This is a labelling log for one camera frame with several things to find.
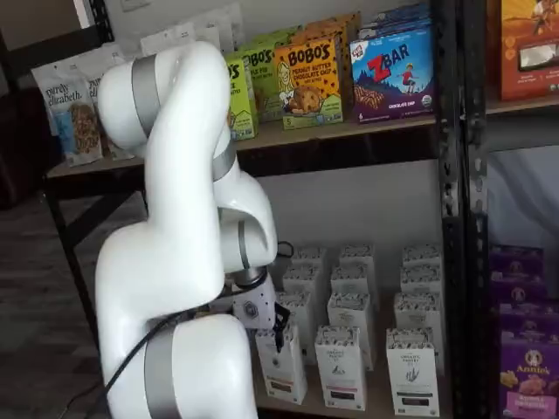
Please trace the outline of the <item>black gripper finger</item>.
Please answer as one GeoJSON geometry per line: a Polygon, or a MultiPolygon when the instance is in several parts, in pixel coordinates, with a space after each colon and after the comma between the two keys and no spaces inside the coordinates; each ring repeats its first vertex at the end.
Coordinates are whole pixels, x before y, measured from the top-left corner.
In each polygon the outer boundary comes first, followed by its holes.
{"type": "Polygon", "coordinates": [[[284,346],[284,331],[286,329],[290,315],[291,312],[287,308],[281,306],[279,303],[274,304],[273,334],[276,350],[278,353],[281,352],[284,346]]]}

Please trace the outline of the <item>white dotted gripper body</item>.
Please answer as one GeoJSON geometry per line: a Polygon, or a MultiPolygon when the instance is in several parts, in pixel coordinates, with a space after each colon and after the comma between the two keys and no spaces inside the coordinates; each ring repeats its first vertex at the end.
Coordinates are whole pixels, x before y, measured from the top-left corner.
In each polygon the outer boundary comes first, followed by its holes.
{"type": "Polygon", "coordinates": [[[275,324],[276,292],[273,282],[266,278],[250,290],[242,290],[233,297],[233,315],[245,329],[272,329],[275,324]]]}

